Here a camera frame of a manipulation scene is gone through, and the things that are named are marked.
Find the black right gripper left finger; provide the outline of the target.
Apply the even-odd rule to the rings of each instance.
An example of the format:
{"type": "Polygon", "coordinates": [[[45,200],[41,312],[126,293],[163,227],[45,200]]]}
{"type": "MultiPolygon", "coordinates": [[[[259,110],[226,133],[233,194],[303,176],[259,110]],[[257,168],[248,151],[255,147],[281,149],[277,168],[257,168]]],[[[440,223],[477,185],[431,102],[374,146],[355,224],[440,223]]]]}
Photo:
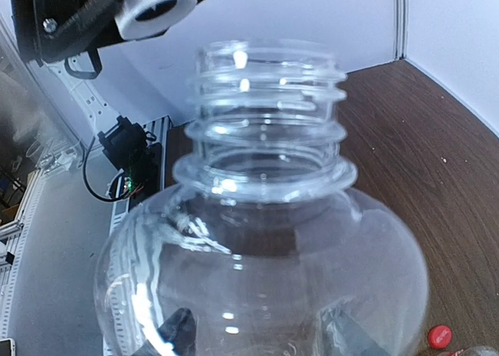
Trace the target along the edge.
{"type": "Polygon", "coordinates": [[[158,328],[151,319],[141,325],[146,340],[138,355],[195,355],[196,320],[190,309],[180,308],[158,328]]]}

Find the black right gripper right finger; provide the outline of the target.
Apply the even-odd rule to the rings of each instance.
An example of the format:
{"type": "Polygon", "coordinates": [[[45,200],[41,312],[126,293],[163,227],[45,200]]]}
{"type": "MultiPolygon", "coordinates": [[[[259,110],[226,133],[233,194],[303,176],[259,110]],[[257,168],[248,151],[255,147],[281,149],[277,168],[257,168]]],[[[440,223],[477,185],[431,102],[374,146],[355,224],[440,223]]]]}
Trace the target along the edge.
{"type": "Polygon", "coordinates": [[[320,313],[320,355],[388,355],[358,323],[341,309],[320,313]]]}

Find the white flip bottle cap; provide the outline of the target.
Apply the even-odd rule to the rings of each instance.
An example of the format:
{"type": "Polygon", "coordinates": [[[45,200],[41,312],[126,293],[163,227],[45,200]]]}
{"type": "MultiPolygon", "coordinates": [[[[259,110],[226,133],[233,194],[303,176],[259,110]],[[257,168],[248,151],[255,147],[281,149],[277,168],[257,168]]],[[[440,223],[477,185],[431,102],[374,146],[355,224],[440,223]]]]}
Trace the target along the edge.
{"type": "Polygon", "coordinates": [[[123,0],[115,22],[124,40],[141,40],[165,32],[196,4],[197,0],[123,0]]]}

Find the clear cola bottle red label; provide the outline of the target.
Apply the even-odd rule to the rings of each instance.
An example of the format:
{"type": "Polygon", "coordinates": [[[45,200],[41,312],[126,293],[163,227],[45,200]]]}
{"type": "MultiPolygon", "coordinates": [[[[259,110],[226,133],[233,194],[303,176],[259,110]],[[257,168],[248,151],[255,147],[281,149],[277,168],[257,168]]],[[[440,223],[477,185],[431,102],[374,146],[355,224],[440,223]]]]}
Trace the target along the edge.
{"type": "Polygon", "coordinates": [[[437,356],[499,356],[499,352],[490,346],[473,346],[456,351],[442,352],[437,356]]]}

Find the small clear plastic bottle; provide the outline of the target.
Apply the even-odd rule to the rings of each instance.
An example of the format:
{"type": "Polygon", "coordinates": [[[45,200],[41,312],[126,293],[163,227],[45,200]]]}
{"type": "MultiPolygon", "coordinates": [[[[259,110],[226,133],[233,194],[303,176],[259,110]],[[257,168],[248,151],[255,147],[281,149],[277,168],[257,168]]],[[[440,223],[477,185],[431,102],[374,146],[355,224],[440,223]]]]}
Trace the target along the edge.
{"type": "Polygon", "coordinates": [[[113,355],[180,308],[195,355],[320,355],[320,313],[346,312],[388,355],[417,351],[429,300],[422,251],[340,153],[345,81],[328,49],[292,40],[202,48],[191,153],[175,184],[111,233],[94,303],[113,355]]]}

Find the red cola bottle cap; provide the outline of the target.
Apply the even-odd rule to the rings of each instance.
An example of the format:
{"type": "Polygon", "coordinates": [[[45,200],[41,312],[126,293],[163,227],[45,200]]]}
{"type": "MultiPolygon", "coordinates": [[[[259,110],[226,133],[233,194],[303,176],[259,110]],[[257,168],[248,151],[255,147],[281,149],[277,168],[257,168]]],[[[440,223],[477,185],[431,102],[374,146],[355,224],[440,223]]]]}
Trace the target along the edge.
{"type": "Polygon", "coordinates": [[[427,334],[427,341],[434,350],[445,349],[452,341],[453,332],[446,325],[434,326],[427,334]]]}

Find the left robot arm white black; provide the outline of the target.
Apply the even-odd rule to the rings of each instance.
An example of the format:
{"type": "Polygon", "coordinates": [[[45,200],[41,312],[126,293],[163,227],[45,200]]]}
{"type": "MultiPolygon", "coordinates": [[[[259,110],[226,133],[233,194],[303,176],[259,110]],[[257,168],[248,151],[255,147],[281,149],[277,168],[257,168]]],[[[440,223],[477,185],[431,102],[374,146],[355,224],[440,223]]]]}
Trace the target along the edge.
{"type": "Polygon", "coordinates": [[[80,104],[104,155],[117,169],[105,196],[135,196],[157,177],[148,147],[156,140],[103,101],[92,81],[102,71],[99,49],[164,35],[205,0],[11,0],[16,44],[23,62],[46,65],[80,104]]]}

